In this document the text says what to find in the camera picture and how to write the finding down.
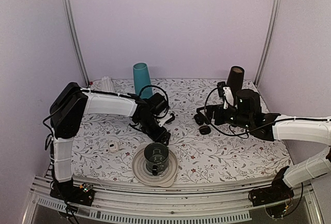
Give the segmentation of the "white earbuds charging case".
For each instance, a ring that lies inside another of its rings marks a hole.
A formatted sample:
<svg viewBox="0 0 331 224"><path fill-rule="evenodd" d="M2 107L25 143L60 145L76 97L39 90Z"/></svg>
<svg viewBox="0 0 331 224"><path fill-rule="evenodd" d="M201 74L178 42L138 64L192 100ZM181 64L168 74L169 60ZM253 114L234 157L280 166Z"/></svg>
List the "white earbuds charging case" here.
<svg viewBox="0 0 331 224"><path fill-rule="evenodd" d="M164 124L169 124L175 120L175 114L174 113L168 113L166 117L163 119Z"/></svg>

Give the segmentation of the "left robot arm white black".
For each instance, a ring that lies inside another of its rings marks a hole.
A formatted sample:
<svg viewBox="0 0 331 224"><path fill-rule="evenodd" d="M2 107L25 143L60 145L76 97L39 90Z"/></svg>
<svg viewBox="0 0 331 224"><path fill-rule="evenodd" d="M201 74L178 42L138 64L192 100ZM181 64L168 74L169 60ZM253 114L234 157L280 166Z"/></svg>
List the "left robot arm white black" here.
<svg viewBox="0 0 331 224"><path fill-rule="evenodd" d="M42 123L50 130L53 177L57 192L65 200L73 200L77 189L71 185L71 151L82 118L88 114L120 115L134 124L152 141L168 145L170 133L164 127L171 122L169 98L166 93L154 93L142 98L142 93L119 94L82 88L70 82L50 107L49 116Z"/></svg>

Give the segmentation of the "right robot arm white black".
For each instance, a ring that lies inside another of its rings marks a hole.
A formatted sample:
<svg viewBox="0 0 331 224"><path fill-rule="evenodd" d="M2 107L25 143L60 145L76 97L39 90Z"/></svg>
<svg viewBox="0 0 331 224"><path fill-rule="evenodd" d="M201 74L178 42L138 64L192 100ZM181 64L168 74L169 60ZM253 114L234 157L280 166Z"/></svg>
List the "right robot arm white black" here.
<svg viewBox="0 0 331 224"><path fill-rule="evenodd" d="M223 124L245 129L246 133L264 141L294 140L325 144L318 154L294 166L282 168L272 181L267 196L279 201L288 189L304 181L330 172L330 117L310 118L263 113L260 95L251 89L232 94L229 87L218 90L222 104L198 108L204 120L217 128Z"/></svg>

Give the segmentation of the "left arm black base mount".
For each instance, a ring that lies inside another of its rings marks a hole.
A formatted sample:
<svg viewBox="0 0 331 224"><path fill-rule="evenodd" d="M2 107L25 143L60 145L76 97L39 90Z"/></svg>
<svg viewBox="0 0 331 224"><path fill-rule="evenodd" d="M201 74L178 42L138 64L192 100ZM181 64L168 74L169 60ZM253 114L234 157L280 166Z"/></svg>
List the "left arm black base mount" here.
<svg viewBox="0 0 331 224"><path fill-rule="evenodd" d="M51 186L50 196L70 203L92 206L95 191L93 190L93 185L88 183L75 186L73 180L64 183L54 181Z"/></svg>

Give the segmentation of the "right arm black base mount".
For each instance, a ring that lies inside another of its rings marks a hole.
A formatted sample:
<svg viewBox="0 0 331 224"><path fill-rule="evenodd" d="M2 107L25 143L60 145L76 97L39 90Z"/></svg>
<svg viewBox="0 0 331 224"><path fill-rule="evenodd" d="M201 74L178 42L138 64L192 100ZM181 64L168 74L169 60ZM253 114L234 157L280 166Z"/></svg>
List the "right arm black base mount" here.
<svg viewBox="0 0 331 224"><path fill-rule="evenodd" d="M254 188L248 193L248 199L253 206L275 203L294 197L292 188L284 182L272 182L268 187Z"/></svg>

